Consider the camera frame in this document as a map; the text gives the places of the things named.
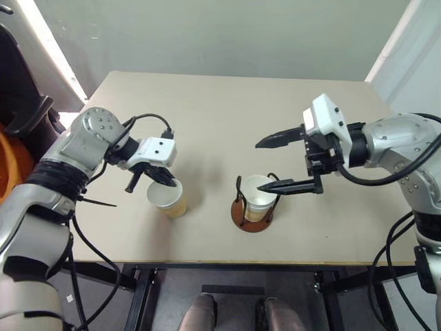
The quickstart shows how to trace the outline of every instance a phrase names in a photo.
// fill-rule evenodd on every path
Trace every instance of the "metal table leg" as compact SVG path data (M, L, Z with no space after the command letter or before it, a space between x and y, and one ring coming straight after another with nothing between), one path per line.
M324 289L326 284L333 283L338 279L338 272L322 271L315 272L317 289L322 293L323 302L325 304L326 315L330 331L343 331L342 313L338 302L337 292L333 289Z
M98 281L100 283L114 285L116 282L115 270L105 267L104 265L92 262L75 262L76 273L83 278L90 279L92 281ZM69 270L68 263L63 263L62 268ZM121 287L134 290L136 287L136 279L133 276L121 275Z
M382 284L375 284L373 286L373 291L375 292L375 296L377 298L378 307L380 308L381 315L383 317L383 321L389 326L391 330L398 330L397 323L395 321L395 317L393 315L391 304L389 303L389 299L387 298L386 290Z
M157 273L155 269L140 270L124 331L151 330L160 292Z
M397 277L404 276L406 274L413 274L416 272L415 266L397 266L394 267ZM363 288L367 285L367 276L369 271L360 272L358 274L345 277L340 280L336 280L332 283L325 284L323 290L330 290L331 288L336 292L342 292L345 290L355 290L356 288ZM377 267L375 270L375 277L373 283L380 283L382 281L388 281L392 279L391 273L388 267Z

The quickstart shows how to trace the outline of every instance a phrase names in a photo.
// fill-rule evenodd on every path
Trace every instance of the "white wall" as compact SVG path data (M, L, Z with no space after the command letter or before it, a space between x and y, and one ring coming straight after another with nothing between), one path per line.
M87 94L111 70L362 81L409 0L36 0Z
M441 116L441 1L422 0L372 84L394 112Z

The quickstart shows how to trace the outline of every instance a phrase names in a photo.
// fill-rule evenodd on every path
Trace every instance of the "black chair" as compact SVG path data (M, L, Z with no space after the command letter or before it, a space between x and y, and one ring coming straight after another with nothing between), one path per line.
M10 31L0 24L0 122L38 161L65 130L54 101L41 96Z

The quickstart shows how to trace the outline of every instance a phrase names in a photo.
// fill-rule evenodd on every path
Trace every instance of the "brown stand base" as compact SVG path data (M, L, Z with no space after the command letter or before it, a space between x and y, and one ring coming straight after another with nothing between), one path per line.
M267 214L259 222L250 222L243 216L243 202L233 201L232 204L232 219L234 224L241 230L246 232L260 232L268 228L271 225L271 220L273 219L273 208L271 207Z

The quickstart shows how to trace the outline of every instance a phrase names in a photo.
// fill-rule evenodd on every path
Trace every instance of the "person's foot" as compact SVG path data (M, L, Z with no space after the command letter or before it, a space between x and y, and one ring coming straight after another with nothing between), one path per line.
M261 298L256 303L256 331L306 331L297 313L277 298Z
M201 293L188 308L178 331L212 331L217 323L217 302L213 296Z

